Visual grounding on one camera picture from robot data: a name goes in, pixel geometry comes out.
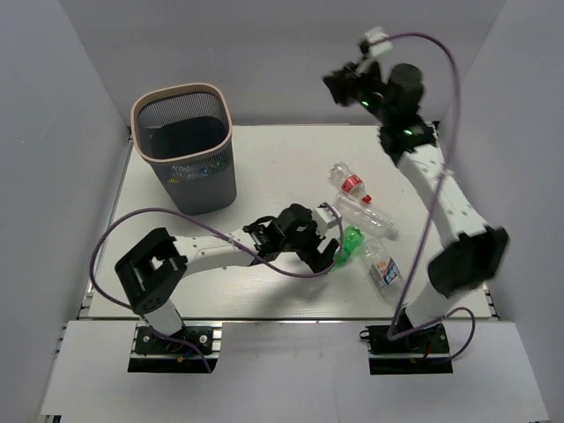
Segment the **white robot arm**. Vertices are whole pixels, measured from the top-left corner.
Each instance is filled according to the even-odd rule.
[[[391,49],[381,28],[365,33],[357,63],[323,77],[335,103],[348,107],[360,104],[382,124],[383,150],[415,187],[428,207],[444,159],[434,130],[418,115],[425,93],[423,74],[415,66],[394,66],[386,82],[378,56]],[[503,228],[492,229],[471,207],[452,174],[446,174],[434,223],[444,250],[427,267],[429,283],[400,315],[400,330],[410,329],[446,315],[462,296],[476,289],[497,272],[508,244]]]
[[[323,271],[333,263],[338,241],[330,240],[323,252],[318,248],[337,224],[325,206],[311,211],[292,204],[277,218],[260,218],[231,232],[232,242],[215,236],[173,237],[165,228],[157,228],[117,262],[115,271],[133,312],[157,332],[174,335],[184,324],[170,296],[182,278],[210,269],[261,263],[235,243],[266,262],[276,260],[280,253],[294,252],[312,271]]]

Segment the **wastebasket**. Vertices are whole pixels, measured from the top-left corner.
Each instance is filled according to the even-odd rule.
[[[178,85],[144,95],[131,109],[131,133],[182,213],[213,212],[237,197],[233,125],[215,86]]]

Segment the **white backdrop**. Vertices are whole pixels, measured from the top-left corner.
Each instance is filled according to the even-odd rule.
[[[564,421],[563,16],[561,0],[505,4],[464,80],[456,153],[469,198],[511,237],[490,289],[554,422]]]
[[[464,75],[504,0],[60,0],[123,119],[151,90],[210,82],[236,124],[371,123],[332,103],[321,76],[356,60],[369,28],[422,31],[452,48]],[[449,104],[449,69],[424,41],[398,41],[386,63],[425,73],[424,113]]]
[[[127,128],[56,0],[0,2],[0,57],[0,420],[20,423],[80,308]]]

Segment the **purple cable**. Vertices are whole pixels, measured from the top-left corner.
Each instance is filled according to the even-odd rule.
[[[94,246],[94,250],[92,252],[92,256],[90,257],[90,264],[88,266],[90,281],[92,282],[94,289],[96,291],[98,291],[98,293],[100,293],[100,295],[102,297],[104,297],[106,300],[111,301],[114,304],[117,304],[118,306],[122,306],[124,308],[131,310],[131,306],[129,306],[128,304],[126,304],[123,301],[119,301],[118,299],[112,297],[110,294],[106,293],[100,287],[100,285],[96,281],[96,277],[94,275],[94,268],[95,268],[95,264],[96,264],[96,258],[98,257],[98,253],[100,252],[102,244],[108,238],[108,236],[114,231],[114,229],[116,229],[118,226],[120,226],[127,219],[130,219],[134,216],[137,216],[138,214],[144,214],[144,213],[150,213],[150,212],[161,212],[161,213],[166,213],[166,214],[172,214],[173,216],[177,216],[181,219],[187,220],[188,222],[190,222],[190,223],[192,223],[196,226],[200,226],[203,229],[205,229],[206,231],[211,232],[212,234],[216,235],[221,240],[223,240],[225,242],[229,242],[229,243],[233,244],[235,247],[237,247],[238,249],[240,249],[241,251],[244,251],[245,253],[249,254],[250,256],[255,258],[259,263],[266,265],[267,267],[273,269],[274,271],[276,271],[276,272],[278,272],[282,275],[289,276],[291,278],[304,278],[304,279],[317,278],[319,276],[326,275],[327,273],[330,272],[331,269],[333,269],[333,267],[335,267],[338,259],[341,257],[341,254],[343,253],[343,242],[345,240],[345,230],[343,229],[343,223],[341,222],[341,219],[339,218],[338,213],[328,203],[323,203],[323,205],[325,207],[327,207],[329,209],[329,211],[331,212],[331,214],[333,215],[333,217],[335,217],[335,220],[337,221],[337,225],[338,225],[338,231],[339,231],[339,242],[338,242],[339,247],[338,247],[337,254],[335,255],[335,259],[333,260],[333,263],[331,264],[331,266],[329,266],[327,269],[325,269],[323,271],[319,271],[319,272],[316,272],[316,273],[302,274],[302,273],[293,273],[291,271],[285,271],[285,270],[279,269],[275,265],[273,265],[273,264],[267,262],[266,260],[264,260],[257,253],[255,253],[253,250],[247,248],[245,245],[241,244],[240,242],[238,242],[236,240],[233,240],[231,237],[221,233],[217,229],[214,229],[213,227],[208,226],[205,223],[202,223],[199,220],[192,218],[191,216],[180,213],[179,211],[164,209],[164,208],[161,208],[161,207],[148,207],[148,208],[145,208],[145,209],[135,210],[135,211],[132,211],[130,213],[127,213],[127,214],[121,216],[118,220],[116,220],[114,223],[112,223],[110,226],[108,226],[108,229],[106,229],[106,231],[104,231],[104,233],[102,234],[102,236],[100,237],[98,242],[96,242],[96,245]],[[202,358],[202,361],[204,362],[205,368],[208,370],[208,372],[210,372],[210,373],[212,372],[212,369],[210,368],[210,365],[207,362],[207,360],[205,359],[204,355],[194,344],[190,343],[189,341],[185,341],[183,339],[171,338],[167,335],[164,335],[164,334],[156,331],[154,328],[151,328],[151,329],[155,333],[155,335],[157,335],[159,338],[165,339],[166,341],[169,341],[169,342],[175,342],[177,344],[182,344],[182,345],[189,346],[190,348],[193,348],[194,351],[196,352],[196,354],[199,355]]]
[[[446,319],[447,317],[450,317],[451,315],[453,315],[457,311],[461,311],[461,310],[466,311],[470,314],[470,317],[471,317],[471,320],[472,320],[471,334],[468,337],[468,340],[466,341],[464,346],[457,353],[455,353],[454,355],[452,355],[450,357],[450,359],[452,360],[455,357],[458,357],[460,354],[462,354],[462,352],[468,347],[468,345],[470,344],[470,342],[471,342],[471,340],[474,336],[474,331],[475,331],[475,327],[476,327],[476,317],[471,312],[471,310],[469,310],[466,307],[454,308],[453,310],[448,312],[446,315],[438,317],[438,318],[436,318],[436,319],[434,319],[430,322],[421,324],[421,325],[419,325],[415,328],[412,328],[410,330],[405,330],[405,331],[400,332],[400,333],[394,333],[394,329],[396,328],[397,321],[399,319],[399,314],[401,313],[401,310],[402,310],[402,305],[405,302],[405,297],[407,296],[409,288],[412,285],[413,278],[415,276],[415,271],[417,270],[417,268],[419,266],[419,262],[421,261],[421,256],[423,254],[423,248],[425,247],[425,244],[427,242],[429,230],[431,229],[431,224],[433,222],[434,212],[436,210],[437,204],[439,203],[439,194],[441,193],[442,185],[444,183],[444,177],[446,175],[447,169],[449,168],[450,162],[452,161],[452,158],[454,157],[456,142],[458,140],[458,129],[459,129],[459,125],[460,125],[460,75],[458,73],[458,67],[456,66],[455,59],[454,59],[452,53],[450,53],[450,50],[447,46],[445,46],[442,42],[437,40],[435,37],[433,37],[431,35],[427,35],[425,33],[399,33],[399,34],[396,34],[396,35],[391,35],[390,37],[384,38],[382,40],[376,41],[376,42],[372,43],[372,45],[375,46],[375,45],[383,43],[385,41],[393,41],[393,40],[399,40],[399,39],[402,39],[402,38],[411,38],[411,37],[422,38],[424,40],[431,41],[433,44],[438,46],[445,53],[445,55],[447,55],[447,58],[449,59],[450,70],[452,72],[452,77],[453,77],[453,99],[454,99],[453,108],[454,108],[454,112],[453,112],[453,122],[452,122],[452,138],[451,138],[450,142],[448,143],[448,145],[446,146],[445,160],[444,160],[444,164],[443,164],[443,167],[442,167],[442,172],[439,175],[439,179],[437,181],[437,186],[436,186],[436,189],[434,191],[433,197],[431,199],[431,204],[429,205],[429,213],[427,215],[427,220],[425,222],[425,226],[423,227],[423,233],[421,234],[418,249],[415,253],[415,257],[413,258],[412,268],[409,272],[409,276],[407,277],[407,281],[405,282],[405,288],[404,288],[404,290],[403,290],[403,292],[400,296],[399,302],[397,303],[396,311],[394,313],[394,317],[393,317],[391,325],[388,329],[388,339],[390,341],[395,341],[395,340],[398,340],[400,338],[407,337],[408,335],[411,335],[412,333],[415,333],[418,330],[421,330],[421,329],[424,329],[426,327],[437,324],[441,320]]]
[[[208,360],[205,358],[204,354],[199,350],[199,348],[197,346],[195,346],[191,342],[186,341],[184,339],[171,338],[171,337],[165,335],[164,333],[160,333],[158,330],[156,330],[154,328],[151,328],[151,330],[152,330],[152,333],[154,333],[159,338],[164,339],[165,341],[175,342],[176,344],[186,345],[187,347],[191,348],[197,355],[200,356],[200,359],[202,359],[202,362],[204,363],[205,369],[208,371],[208,373],[212,372],[212,368],[210,367],[210,363],[208,363]]]

